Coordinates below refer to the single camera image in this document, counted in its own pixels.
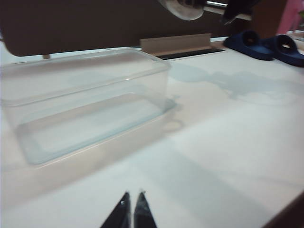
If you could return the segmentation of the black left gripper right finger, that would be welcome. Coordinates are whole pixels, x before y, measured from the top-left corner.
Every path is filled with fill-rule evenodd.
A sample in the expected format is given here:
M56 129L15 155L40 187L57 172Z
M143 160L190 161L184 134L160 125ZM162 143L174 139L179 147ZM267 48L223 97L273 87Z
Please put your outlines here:
M136 201L136 206L133 214L133 227L157 228L144 191L141 191L139 193Z

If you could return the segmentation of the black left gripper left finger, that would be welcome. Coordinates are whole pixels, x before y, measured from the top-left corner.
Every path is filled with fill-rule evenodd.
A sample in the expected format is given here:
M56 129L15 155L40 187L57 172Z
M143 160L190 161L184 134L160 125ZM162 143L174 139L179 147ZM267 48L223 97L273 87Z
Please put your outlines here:
M131 227L131 199L130 193L125 192L118 201L101 228L130 228Z

